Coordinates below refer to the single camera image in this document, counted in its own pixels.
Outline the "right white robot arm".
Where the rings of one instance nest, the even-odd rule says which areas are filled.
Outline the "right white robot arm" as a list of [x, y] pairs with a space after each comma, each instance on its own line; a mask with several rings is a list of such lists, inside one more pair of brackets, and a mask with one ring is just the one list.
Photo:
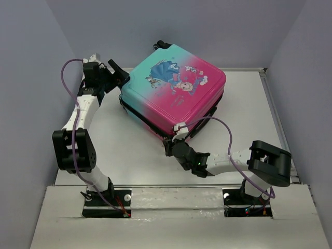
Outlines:
[[185, 171], [206, 178], [229, 172], [243, 177], [239, 198], [251, 203], [261, 195], [275, 198], [272, 187], [291, 184], [292, 155], [286, 150], [256, 140], [242, 151], [225, 154], [200, 153], [184, 140], [164, 139], [165, 154], [173, 156]]

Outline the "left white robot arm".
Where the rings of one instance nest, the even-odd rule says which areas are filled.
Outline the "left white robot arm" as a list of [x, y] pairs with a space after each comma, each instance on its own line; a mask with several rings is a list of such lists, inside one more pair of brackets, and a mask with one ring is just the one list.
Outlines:
[[83, 76], [77, 94], [69, 91], [74, 109], [68, 122], [52, 134], [58, 168], [80, 178], [104, 205], [114, 201], [114, 185], [96, 164], [96, 150], [89, 135], [92, 119], [105, 95], [121, 88], [130, 79], [129, 73], [110, 59], [108, 65], [95, 56], [80, 59]]

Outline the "pink and teal suitcase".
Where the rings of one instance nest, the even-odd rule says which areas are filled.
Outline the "pink and teal suitcase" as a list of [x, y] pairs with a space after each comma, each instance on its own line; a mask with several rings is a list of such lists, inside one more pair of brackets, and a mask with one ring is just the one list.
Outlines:
[[161, 40], [121, 87], [119, 100], [128, 114], [161, 139], [174, 135], [178, 123], [214, 112], [226, 75], [219, 68], [175, 44]]

